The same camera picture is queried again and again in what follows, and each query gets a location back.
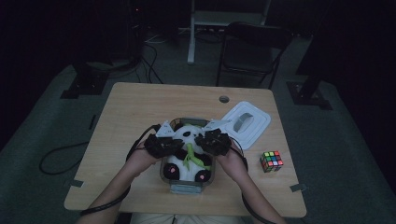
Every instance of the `rubik's cube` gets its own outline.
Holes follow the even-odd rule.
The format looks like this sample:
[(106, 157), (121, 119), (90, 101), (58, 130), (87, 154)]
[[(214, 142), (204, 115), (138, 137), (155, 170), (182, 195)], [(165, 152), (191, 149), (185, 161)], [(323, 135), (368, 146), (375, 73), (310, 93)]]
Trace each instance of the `rubik's cube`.
[(262, 153), (260, 157), (260, 163), (265, 173), (275, 172), (280, 170), (283, 165), (282, 159), (278, 151), (269, 151)]

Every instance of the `dark background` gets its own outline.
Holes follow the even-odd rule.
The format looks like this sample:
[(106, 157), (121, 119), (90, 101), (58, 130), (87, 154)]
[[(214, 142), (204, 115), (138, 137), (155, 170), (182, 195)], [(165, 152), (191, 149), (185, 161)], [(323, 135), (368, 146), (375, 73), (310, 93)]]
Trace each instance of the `dark background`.
[[(197, 2), (202, 9), (233, 10), (238, 5), (235, 0)], [(238, 8), (257, 11), (256, 3), (262, 4), (244, 1)], [(136, 7), (144, 13), (136, 14)], [(129, 47), (135, 44), (130, 27), (136, 24), (177, 40), (177, 27), (190, 25), (190, 8), (182, 0), (134, 0), (130, 5), (126, 0), (2, 1), (0, 148), (53, 77), (74, 59), (110, 63), (130, 57)], [(393, 189), (395, 12), (390, 0), (279, 0), (273, 1), (267, 19), (297, 35), (314, 36), (298, 74), (336, 86)]]

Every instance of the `green part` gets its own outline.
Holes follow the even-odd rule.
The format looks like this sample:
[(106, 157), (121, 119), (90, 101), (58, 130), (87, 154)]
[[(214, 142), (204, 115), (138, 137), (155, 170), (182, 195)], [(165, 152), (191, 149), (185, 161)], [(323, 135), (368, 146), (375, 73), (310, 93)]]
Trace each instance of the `green part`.
[(187, 169), (190, 170), (189, 161), (192, 161), (197, 166), (202, 167), (202, 168), (210, 171), (210, 168), (211, 168), (210, 166), (205, 166), (203, 161), (201, 161), (200, 159), (195, 157), (194, 149), (192, 148), (192, 144), (188, 143), (188, 144), (186, 144), (186, 147), (187, 147), (187, 155), (186, 155), (186, 157), (184, 158), (184, 161), (183, 161), (184, 166), (186, 166)]

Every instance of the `wire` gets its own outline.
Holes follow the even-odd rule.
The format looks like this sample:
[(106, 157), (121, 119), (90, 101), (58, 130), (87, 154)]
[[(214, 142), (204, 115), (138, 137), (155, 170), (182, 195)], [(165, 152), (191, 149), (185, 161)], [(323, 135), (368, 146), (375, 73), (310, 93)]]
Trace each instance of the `wire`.
[[(199, 35), (212, 35), (212, 36), (215, 37), (215, 40), (211, 40), (209, 38), (202, 38)], [(210, 32), (210, 31), (209, 32), (201, 32), (199, 34), (196, 33), (195, 34), (195, 39), (198, 40), (198, 41), (202, 41), (204, 43), (207, 43), (207, 44), (219, 44), (219, 43), (221, 43), (221, 36), (216, 34), (216, 33), (214, 33), (214, 32)]]
[(91, 68), (96, 70), (96, 71), (100, 71), (100, 72), (112, 73), (112, 72), (118, 72), (118, 71), (126, 71), (126, 70), (129, 70), (131, 68), (137, 67), (140, 62), (141, 62), (140, 58), (133, 58), (128, 63), (121, 64), (121, 65), (118, 65), (118, 66), (113, 66), (113, 67), (103, 68), (103, 69), (91, 66)]
[(85, 210), (81, 211), (81, 212), (79, 213), (79, 215), (83, 217), (83, 216), (85, 216), (85, 215), (88, 215), (88, 214), (91, 214), (91, 213), (100, 212), (100, 211), (105, 210), (105, 209), (107, 209), (107, 208), (109, 208), (109, 207), (112, 207), (112, 206), (116, 205), (117, 203), (122, 202), (122, 200), (124, 200), (124, 199), (126, 198), (126, 196), (128, 195), (129, 190), (131, 190), (131, 186), (129, 186), (128, 189), (125, 190), (125, 191), (121, 194), (121, 196), (118, 197), (116, 200), (114, 200), (114, 201), (112, 201), (112, 202), (110, 202), (110, 203), (105, 203), (105, 204), (100, 205), (100, 206), (97, 206), (97, 207), (85, 209)]
[(261, 217), (260, 215), (258, 215), (256, 212), (253, 211), (253, 209), (250, 207), (250, 205), (248, 204), (247, 200), (245, 199), (244, 194), (242, 194), (242, 201), (244, 202), (244, 205), (246, 207), (246, 209), (249, 211), (249, 213), (254, 216), (257, 220), (259, 220), (260, 222), (264, 223), (264, 224), (275, 224), (272, 221), (269, 221), (263, 217)]
[(69, 149), (71, 147), (80, 147), (80, 146), (84, 146), (84, 145), (88, 145), (90, 142), (83, 142), (83, 143), (78, 143), (78, 144), (74, 144), (71, 146), (66, 146), (66, 147), (56, 147), (55, 149), (52, 149), (51, 151), (47, 152), (42, 158), (40, 163), (38, 164), (38, 169), (40, 170), (41, 173), (45, 174), (45, 175), (61, 175), (64, 174), (66, 172), (68, 172), (69, 170), (73, 169), (75, 166), (77, 166), (81, 161), (82, 158), (79, 159), (78, 161), (76, 161), (72, 166), (62, 170), (62, 171), (58, 171), (58, 172), (51, 172), (51, 171), (46, 171), (43, 167), (44, 161), (46, 160), (46, 158), (51, 155), (54, 152), (57, 151), (61, 151), (61, 150), (65, 150), (65, 149)]
[(230, 137), (230, 138), (233, 139), (233, 140), (236, 142), (236, 144), (239, 146), (239, 150), (237, 150), (237, 149), (235, 149), (235, 148), (233, 148), (233, 147), (229, 147), (228, 145), (226, 145), (225, 143), (223, 143), (222, 141), (220, 141), (218, 138), (213, 138), (213, 140), (219, 142), (220, 144), (224, 145), (225, 147), (227, 147), (227, 148), (231, 149), (232, 151), (236, 152), (236, 154), (237, 154), (242, 160), (244, 160), (244, 159), (245, 159), (245, 155), (244, 155), (243, 149), (241, 148), (241, 145), (239, 144), (238, 141), (236, 141), (236, 139), (234, 139), (234, 138), (232, 138), (232, 137)]
[(146, 81), (147, 81), (147, 83), (149, 83), (148, 69), (147, 69), (147, 67), (146, 67), (146, 65), (144, 63), (142, 63), (142, 64), (143, 64), (143, 67), (145, 68)]
[(161, 84), (163, 84), (163, 81), (160, 79), (160, 77), (158, 76), (157, 72), (153, 68), (154, 63), (157, 60), (157, 50), (154, 47), (152, 47), (152, 46), (150, 46), (148, 44), (146, 44), (145, 46), (151, 48), (154, 51), (154, 59), (152, 60), (152, 63), (149, 63), (144, 57), (142, 57), (142, 60), (149, 67), (149, 70), (148, 70), (148, 82), (152, 83), (152, 80), (151, 80), (151, 71), (152, 71), (154, 73), (155, 77), (161, 82)]
[(157, 37), (160, 37), (160, 36), (162, 36), (162, 35), (155, 35), (155, 36), (149, 38), (148, 40), (145, 40), (145, 43), (148, 43), (148, 44), (162, 44), (162, 43), (165, 43), (165, 42), (168, 41), (168, 39), (164, 39), (162, 41), (156, 41), (156, 42), (151, 41), (151, 40), (153, 40), (153, 39), (155, 39)]
[(121, 75), (118, 75), (117, 76), (117, 74), (111, 74), (109, 77), (108, 77), (108, 79), (113, 79), (113, 78), (121, 78), (121, 77), (126, 77), (126, 76), (129, 76), (129, 75), (131, 75), (133, 72), (136, 72), (137, 71), (137, 69), (139, 69), (139, 67), (142, 65), (143, 63), (142, 62), (140, 62), (132, 71), (128, 71), (128, 72), (126, 72), (125, 74), (121, 74)]
[(134, 144), (132, 145), (131, 149), (129, 150), (128, 154), (126, 155), (126, 161), (131, 157), (132, 153), (134, 153), (135, 150), (137, 150), (137, 145), (142, 141), (143, 137), (152, 129), (154, 129), (156, 132), (160, 130), (161, 124), (157, 125), (151, 125), (151, 127), (147, 128), (140, 137), (134, 141)]
[(142, 80), (140, 79), (140, 76), (139, 76), (139, 74), (137, 73), (137, 69), (136, 69), (136, 70), (134, 70), (134, 73), (136, 74), (136, 76), (137, 76), (137, 80), (139, 81), (139, 83), (142, 83)]

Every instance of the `gray carpet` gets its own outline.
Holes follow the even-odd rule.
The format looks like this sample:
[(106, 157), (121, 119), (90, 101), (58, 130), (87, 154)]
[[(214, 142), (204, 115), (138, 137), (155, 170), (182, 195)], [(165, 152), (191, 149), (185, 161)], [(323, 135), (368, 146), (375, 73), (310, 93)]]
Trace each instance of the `gray carpet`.
[[(214, 38), (201, 34), (201, 38)], [(288, 218), (289, 223), (396, 223), (396, 198), (377, 168), (370, 150), (343, 105), (336, 88), (321, 83), (320, 91), (333, 110), (312, 105), (295, 105), (286, 82), (304, 81), (295, 71), (309, 39), (295, 37), (285, 52), (273, 92), (290, 146), (297, 176), (309, 189), (304, 191), (306, 217)], [(151, 43), (158, 50), (154, 68), (166, 84), (215, 84), (219, 44), (198, 41), (195, 64), (187, 65), (188, 38), (178, 45), (168, 41)], [(145, 48), (151, 62), (154, 51)], [(114, 83), (147, 82), (147, 67), (110, 75), (102, 95), (81, 95), (75, 100), (60, 99), (75, 72), (66, 67), (48, 86), (29, 117), (0, 155), (0, 223), (74, 223), (78, 212), (64, 209), (67, 183), (77, 167), (61, 175), (44, 175), (38, 170), (41, 158), (51, 149), (90, 140), (92, 116), (96, 119)], [(257, 78), (221, 79), (221, 86), (265, 88)], [(78, 161), (85, 146), (70, 148), (49, 157), (44, 167), (60, 171)]]

